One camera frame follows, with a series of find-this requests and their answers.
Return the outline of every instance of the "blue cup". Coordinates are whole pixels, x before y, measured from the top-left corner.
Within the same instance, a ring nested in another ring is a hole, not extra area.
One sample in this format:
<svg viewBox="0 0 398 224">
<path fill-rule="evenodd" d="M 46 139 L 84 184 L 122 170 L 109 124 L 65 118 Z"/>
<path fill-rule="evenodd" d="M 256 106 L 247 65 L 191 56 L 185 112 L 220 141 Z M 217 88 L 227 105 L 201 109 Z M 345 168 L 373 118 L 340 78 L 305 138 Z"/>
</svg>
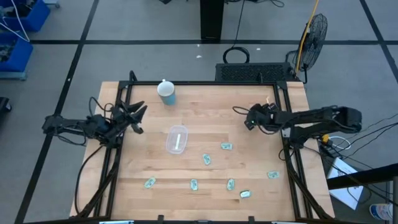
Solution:
<svg viewBox="0 0 398 224">
<path fill-rule="evenodd" d="M 162 82 L 157 85 L 157 94 L 159 94 L 160 99 L 162 99 L 165 105 L 175 104 L 175 88 L 172 82 L 162 80 Z"/>
</svg>

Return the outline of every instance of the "wooden table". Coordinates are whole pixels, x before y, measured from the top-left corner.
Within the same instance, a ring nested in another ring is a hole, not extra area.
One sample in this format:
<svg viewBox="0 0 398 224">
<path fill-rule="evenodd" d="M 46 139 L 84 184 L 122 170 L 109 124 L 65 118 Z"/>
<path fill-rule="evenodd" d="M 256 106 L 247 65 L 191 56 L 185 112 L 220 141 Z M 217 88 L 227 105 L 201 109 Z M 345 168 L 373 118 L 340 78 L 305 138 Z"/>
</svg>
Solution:
<svg viewBox="0 0 398 224">
<path fill-rule="evenodd" d="M 114 103 L 117 86 L 117 82 L 102 84 L 102 105 Z M 293 111 L 308 110 L 302 83 L 288 83 L 288 88 Z M 156 86 L 133 86 L 130 103 L 144 100 L 148 109 L 141 124 L 144 133 L 138 135 L 129 128 L 124 136 L 112 219 L 156 220 L 164 215 L 165 220 L 245 221 L 248 216 L 255 216 L 256 221 L 294 220 L 286 165 L 278 159 L 280 134 L 265 135 L 257 128 L 248 131 L 243 124 L 245 117 L 231 109 L 250 108 L 267 98 L 274 102 L 272 87 L 177 85 L 176 94 L 177 104 L 165 106 Z M 183 154 L 172 155 L 165 142 L 169 129 L 178 124 L 187 127 L 188 141 Z M 233 143 L 233 150 L 222 150 L 221 142 Z M 307 141 L 306 146 L 317 149 L 315 140 Z M 90 140 L 85 158 L 97 147 L 98 142 Z M 211 156 L 209 166 L 204 165 L 204 153 Z M 83 170 L 80 209 L 98 188 L 103 157 L 104 150 Z M 309 191 L 334 216 L 320 156 L 302 149 L 302 161 Z M 268 178 L 272 170 L 279 172 L 278 179 Z M 156 183 L 145 189 L 150 177 L 155 177 Z M 198 179 L 196 192 L 190 189 L 191 179 Z M 236 180 L 235 190 L 226 189 L 228 179 Z M 246 189 L 252 196 L 241 199 L 239 193 Z M 106 193 L 102 213 L 107 197 Z M 304 217 L 302 197 L 299 199 Z"/>
</svg>

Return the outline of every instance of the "electric fan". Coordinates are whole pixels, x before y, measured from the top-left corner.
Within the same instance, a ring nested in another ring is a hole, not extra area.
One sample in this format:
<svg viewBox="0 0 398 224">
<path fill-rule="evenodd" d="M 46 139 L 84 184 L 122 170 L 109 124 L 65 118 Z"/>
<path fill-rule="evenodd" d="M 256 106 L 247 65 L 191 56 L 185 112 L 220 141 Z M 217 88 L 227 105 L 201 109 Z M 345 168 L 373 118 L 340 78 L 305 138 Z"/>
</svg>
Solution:
<svg viewBox="0 0 398 224">
<path fill-rule="evenodd" d="M 303 41 L 301 51 L 299 46 L 297 50 L 290 51 L 286 54 L 285 62 L 288 61 L 290 54 L 294 54 L 292 60 L 294 67 L 290 68 L 290 71 L 295 78 L 299 71 L 304 72 L 304 83 L 307 83 L 307 70 L 312 68 L 321 52 L 327 29 L 328 20 L 324 15 L 317 14 L 312 18 L 308 27 L 308 32 L 306 33 L 304 30 L 300 41 L 300 43 Z"/>
</svg>

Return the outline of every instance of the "clear plastic container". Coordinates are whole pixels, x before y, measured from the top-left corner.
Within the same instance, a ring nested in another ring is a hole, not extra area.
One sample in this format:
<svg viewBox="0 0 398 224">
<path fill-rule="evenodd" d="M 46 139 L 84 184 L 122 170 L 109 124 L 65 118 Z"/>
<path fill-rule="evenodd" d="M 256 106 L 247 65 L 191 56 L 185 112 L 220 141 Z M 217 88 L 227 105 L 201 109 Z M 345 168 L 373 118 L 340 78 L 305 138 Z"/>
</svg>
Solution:
<svg viewBox="0 0 398 224">
<path fill-rule="evenodd" d="M 181 125 L 170 128 L 166 140 L 166 150 L 171 154 L 181 154 L 187 145 L 188 129 Z"/>
</svg>

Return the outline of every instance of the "blue storage box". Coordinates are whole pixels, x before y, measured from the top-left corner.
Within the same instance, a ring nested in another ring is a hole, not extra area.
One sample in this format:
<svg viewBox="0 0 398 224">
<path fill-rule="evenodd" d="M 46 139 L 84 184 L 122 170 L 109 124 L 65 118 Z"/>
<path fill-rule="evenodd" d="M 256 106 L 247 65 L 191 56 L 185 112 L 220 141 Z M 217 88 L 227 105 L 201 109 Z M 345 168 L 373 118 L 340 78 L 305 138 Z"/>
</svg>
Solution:
<svg viewBox="0 0 398 224">
<path fill-rule="evenodd" d="M 15 4 L 18 5 L 20 2 L 26 2 L 26 0 L 14 0 Z M 9 7 L 12 6 L 11 0 L 0 0 L 0 6 Z M 21 23 L 26 31 L 39 31 L 45 20 L 50 14 L 50 9 L 45 5 L 43 0 L 37 0 L 34 4 L 31 12 L 27 17 L 20 17 Z M 22 30 L 19 24 L 18 18 L 16 17 L 4 17 L 4 21 L 7 23 L 8 27 L 12 30 Z"/>
<path fill-rule="evenodd" d="M 15 42 L 15 46 L 8 61 L 0 62 L 1 72 L 25 71 L 33 46 L 13 33 L 0 33 L 0 45 L 12 44 L 13 42 Z"/>
</svg>

